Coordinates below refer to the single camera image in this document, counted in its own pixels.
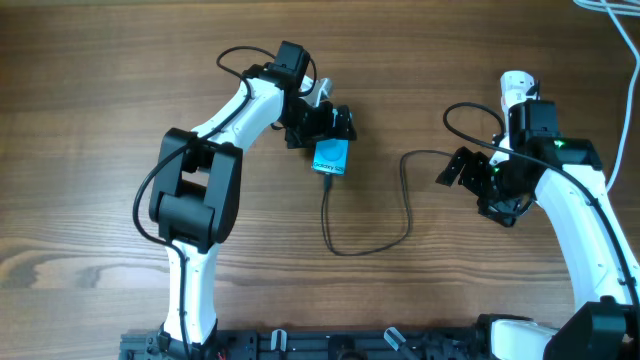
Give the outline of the teal Galaxy smartphone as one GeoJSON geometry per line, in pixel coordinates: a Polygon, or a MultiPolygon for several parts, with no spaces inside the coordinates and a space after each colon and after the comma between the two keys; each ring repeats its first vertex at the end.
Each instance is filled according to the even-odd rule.
{"type": "Polygon", "coordinates": [[[349,141],[328,139],[315,146],[311,168],[319,173],[343,176],[346,171],[349,141]]]}

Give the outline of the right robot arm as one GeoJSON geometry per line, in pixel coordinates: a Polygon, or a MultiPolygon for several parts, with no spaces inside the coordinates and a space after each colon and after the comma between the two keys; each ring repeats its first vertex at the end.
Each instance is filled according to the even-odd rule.
{"type": "Polygon", "coordinates": [[[513,105],[491,149],[459,148],[438,176],[477,196],[481,215],[511,227],[537,203],[549,218],[573,287],[575,314],[559,329],[497,316],[487,321],[489,359],[636,359],[639,356],[639,264],[626,242],[605,189],[592,143],[558,130],[550,101],[513,105]]]}

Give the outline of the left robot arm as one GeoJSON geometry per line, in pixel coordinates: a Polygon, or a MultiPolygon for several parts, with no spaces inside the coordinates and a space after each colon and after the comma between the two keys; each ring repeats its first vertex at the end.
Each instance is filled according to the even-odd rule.
{"type": "Polygon", "coordinates": [[[158,342],[171,359],[216,359],[216,258],[235,224],[243,157],[269,127],[282,127],[290,149],[314,151],[312,169],[346,171],[356,140],[352,113],[330,100],[332,82],[302,46],[284,41],[268,62],[238,74],[239,87],[208,121],[190,131],[170,129],[157,165],[143,181],[155,241],[170,262],[170,308],[158,342]]]}

